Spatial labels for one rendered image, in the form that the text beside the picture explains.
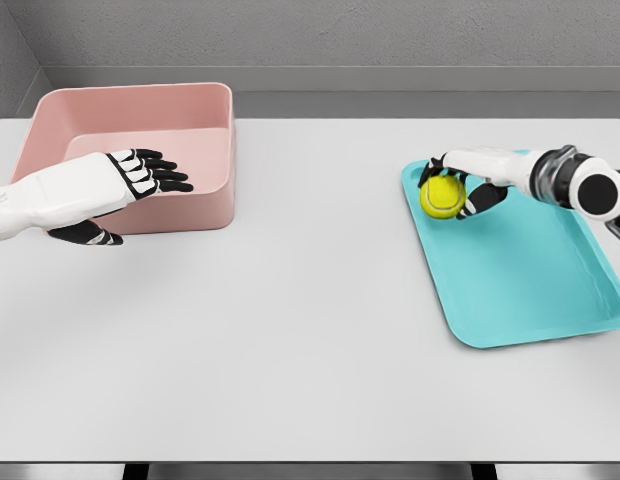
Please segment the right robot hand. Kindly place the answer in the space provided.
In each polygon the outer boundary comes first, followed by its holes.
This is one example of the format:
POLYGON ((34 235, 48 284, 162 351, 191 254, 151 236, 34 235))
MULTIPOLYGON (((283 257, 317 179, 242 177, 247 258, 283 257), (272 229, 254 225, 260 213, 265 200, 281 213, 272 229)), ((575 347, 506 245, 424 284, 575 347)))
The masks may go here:
POLYGON ((461 212, 454 218, 463 220, 484 213, 502 203, 508 196, 509 183, 503 183, 505 158, 496 150, 457 149, 432 157, 424 167, 418 188, 431 177, 452 175, 465 186, 466 201, 461 212))

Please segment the pink basket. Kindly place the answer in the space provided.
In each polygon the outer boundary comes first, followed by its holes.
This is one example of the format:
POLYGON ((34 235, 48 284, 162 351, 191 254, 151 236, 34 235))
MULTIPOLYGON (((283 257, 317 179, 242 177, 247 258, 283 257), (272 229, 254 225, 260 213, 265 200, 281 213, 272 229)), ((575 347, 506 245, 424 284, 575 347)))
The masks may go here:
POLYGON ((234 218, 233 96, 221 83, 68 88, 38 103, 12 179, 92 152, 160 151, 188 175, 168 192, 97 219, 120 235, 212 230, 234 218))

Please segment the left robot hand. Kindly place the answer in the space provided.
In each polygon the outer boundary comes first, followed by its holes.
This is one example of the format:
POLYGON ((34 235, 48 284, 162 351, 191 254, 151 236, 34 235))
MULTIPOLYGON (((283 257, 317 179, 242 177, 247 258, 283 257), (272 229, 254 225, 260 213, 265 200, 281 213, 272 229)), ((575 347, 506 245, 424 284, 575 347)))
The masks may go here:
POLYGON ((188 175, 159 151, 90 153, 29 174, 13 184, 32 225, 79 245, 118 246, 123 238, 94 222, 166 192, 194 190, 188 175))

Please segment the blue tray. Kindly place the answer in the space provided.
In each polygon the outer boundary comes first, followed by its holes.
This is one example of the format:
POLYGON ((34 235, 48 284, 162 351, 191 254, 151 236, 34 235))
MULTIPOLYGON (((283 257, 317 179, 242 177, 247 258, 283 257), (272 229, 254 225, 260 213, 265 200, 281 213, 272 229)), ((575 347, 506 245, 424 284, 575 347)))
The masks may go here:
POLYGON ((479 349, 620 329, 620 279, 575 212, 516 190, 468 220, 435 220, 419 204, 426 164, 401 182, 447 325, 479 349))

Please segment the yellow tennis ball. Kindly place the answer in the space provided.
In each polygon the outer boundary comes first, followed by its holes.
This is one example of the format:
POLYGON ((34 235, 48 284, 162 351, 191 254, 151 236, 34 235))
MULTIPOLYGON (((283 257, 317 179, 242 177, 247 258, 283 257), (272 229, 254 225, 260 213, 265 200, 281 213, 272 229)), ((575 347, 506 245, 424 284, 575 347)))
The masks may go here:
POLYGON ((437 175, 421 186, 419 205, 429 217, 447 220, 461 212, 466 197, 465 186, 458 177, 437 175))

